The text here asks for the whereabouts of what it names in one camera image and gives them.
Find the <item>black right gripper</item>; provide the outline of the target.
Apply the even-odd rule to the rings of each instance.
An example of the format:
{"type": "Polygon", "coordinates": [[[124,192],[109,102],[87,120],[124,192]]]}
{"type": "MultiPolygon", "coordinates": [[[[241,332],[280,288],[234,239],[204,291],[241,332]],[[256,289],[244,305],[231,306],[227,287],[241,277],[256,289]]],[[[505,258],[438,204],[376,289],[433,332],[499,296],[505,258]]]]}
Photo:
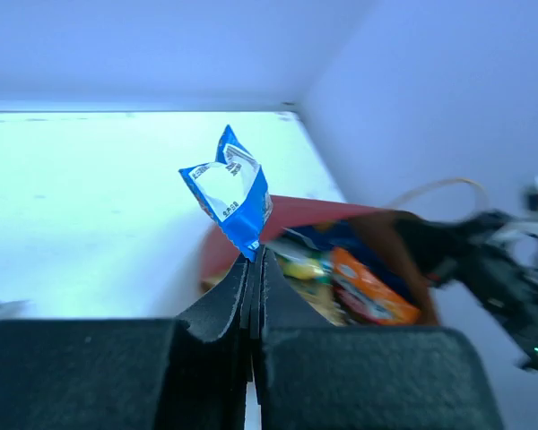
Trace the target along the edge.
{"type": "Polygon", "coordinates": [[[538,241],[538,219],[502,211],[483,211],[458,222],[402,216],[398,234],[435,288],[457,280],[471,291],[538,291],[538,252],[533,266],[510,253],[519,237],[538,241]]]}

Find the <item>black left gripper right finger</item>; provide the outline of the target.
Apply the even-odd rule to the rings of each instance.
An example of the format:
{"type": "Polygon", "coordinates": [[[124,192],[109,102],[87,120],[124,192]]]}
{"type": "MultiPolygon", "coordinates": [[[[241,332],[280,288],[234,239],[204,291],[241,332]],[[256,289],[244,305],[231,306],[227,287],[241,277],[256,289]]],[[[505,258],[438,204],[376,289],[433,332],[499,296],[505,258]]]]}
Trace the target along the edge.
{"type": "Polygon", "coordinates": [[[256,386],[264,429],[500,429],[471,342],[427,326],[335,326],[285,280],[257,271],[256,386]]]}

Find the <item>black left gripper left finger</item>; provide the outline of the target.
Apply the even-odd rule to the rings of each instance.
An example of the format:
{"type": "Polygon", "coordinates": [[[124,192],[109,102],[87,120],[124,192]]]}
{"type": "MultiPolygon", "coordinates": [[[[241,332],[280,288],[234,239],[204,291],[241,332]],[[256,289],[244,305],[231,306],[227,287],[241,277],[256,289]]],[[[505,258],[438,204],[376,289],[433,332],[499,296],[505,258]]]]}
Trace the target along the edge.
{"type": "Polygon", "coordinates": [[[172,319],[0,321],[0,429],[241,429],[253,266],[172,319]]]}

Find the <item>red paper bag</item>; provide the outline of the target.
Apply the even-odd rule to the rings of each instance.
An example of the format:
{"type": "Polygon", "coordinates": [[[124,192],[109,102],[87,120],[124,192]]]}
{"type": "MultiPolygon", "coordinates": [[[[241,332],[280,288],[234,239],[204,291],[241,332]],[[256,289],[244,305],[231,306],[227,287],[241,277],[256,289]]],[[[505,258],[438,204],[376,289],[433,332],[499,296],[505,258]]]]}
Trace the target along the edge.
{"type": "Polygon", "coordinates": [[[274,240],[287,228],[324,226],[345,220],[353,235],[369,247],[391,273],[404,281],[404,285],[420,307],[420,317],[416,322],[420,325],[437,325],[438,313],[430,296],[429,279],[413,261],[412,247],[407,245],[404,236],[396,231],[396,224],[400,220],[418,224],[422,219],[398,208],[420,194],[455,183],[466,183],[476,189],[478,208],[488,206],[489,198],[484,188],[474,181],[460,177],[421,185],[398,197],[384,209],[274,195],[273,212],[265,223],[260,242],[265,244],[274,240]]]}

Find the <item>small blue white snack packet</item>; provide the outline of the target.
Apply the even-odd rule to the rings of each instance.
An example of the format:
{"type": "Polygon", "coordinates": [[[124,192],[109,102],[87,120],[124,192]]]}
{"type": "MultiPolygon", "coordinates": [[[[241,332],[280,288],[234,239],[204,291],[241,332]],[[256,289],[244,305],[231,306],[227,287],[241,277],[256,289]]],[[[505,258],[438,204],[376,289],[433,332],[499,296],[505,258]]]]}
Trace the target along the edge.
{"type": "Polygon", "coordinates": [[[273,211],[262,165],[227,125],[215,160],[178,173],[202,210],[248,260],[254,262],[261,233],[273,211]]]}

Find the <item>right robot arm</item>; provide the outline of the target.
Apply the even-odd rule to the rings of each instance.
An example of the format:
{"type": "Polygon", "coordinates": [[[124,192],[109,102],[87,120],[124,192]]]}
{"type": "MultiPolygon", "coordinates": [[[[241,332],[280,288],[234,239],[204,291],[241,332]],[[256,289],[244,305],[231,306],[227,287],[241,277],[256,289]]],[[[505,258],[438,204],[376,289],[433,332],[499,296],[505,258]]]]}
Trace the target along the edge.
{"type": "Polygon", "coordinates": [[[538,372],[538,219],[482,211],[457,222],[405,216],[395,230],[433,288],[462,283],[538,372]]]}

